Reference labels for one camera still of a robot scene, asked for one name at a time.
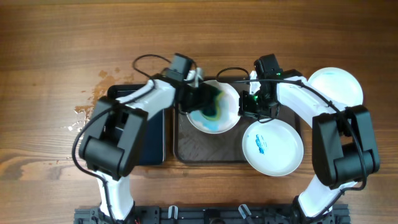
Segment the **green yellow sponge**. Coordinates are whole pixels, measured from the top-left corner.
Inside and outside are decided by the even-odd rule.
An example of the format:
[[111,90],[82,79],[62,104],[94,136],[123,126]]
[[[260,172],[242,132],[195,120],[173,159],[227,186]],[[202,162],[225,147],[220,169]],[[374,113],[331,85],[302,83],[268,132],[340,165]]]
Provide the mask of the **green yellow sponge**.
[[220,101],[224,96],[224,92],[217,88],[212,88],[209,94],[211,100],[210,104],[201,109],[200,113],[205,119],[209,121],[216,121],[219,120],[221,116]]

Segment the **white plate blue stain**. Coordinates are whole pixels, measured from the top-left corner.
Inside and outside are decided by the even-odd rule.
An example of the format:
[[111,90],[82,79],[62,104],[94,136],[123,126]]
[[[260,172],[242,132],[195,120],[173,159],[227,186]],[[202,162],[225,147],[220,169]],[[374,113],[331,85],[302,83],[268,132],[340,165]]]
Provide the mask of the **white plate blue stain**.
[[324,95],[346,106],[363,104],[363,89],[359,81],[346,70],[321,68],[310,76],[308,82]]

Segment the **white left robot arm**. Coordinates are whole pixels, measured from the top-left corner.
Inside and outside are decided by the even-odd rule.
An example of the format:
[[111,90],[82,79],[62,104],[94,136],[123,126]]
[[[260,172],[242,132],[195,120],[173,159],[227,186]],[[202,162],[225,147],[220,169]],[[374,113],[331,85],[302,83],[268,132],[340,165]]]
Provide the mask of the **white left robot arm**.
[[98,100],[72,149],[75,157],[86,161],[82,172],[98,181],[101,205],[95,221],[136,222],[129,174],[139,163],[149,120],[176,103],[184,112],[213,106],[220,94],[220,90],[206,83],[192,87],[182,82],[150,80],[130,95]]

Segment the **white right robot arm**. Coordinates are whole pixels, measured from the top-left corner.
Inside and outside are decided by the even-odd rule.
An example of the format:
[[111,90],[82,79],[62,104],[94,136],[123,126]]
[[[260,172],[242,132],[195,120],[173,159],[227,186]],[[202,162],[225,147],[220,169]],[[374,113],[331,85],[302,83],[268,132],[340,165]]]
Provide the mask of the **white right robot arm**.
[[[312,166],[308,187],[294,198],[285,219],[291,223],[324,222],[347,191],[365,188],[380,159],[370,112],[361,85],[345,70],[327,67],[305,78],[296,70],[251,72],[244,106],[286,106],[312,129]],[[298,132],[273,115],[258,116],[243,135],[242,150],[257,171],[269,176],[293,172],[304,154]]]

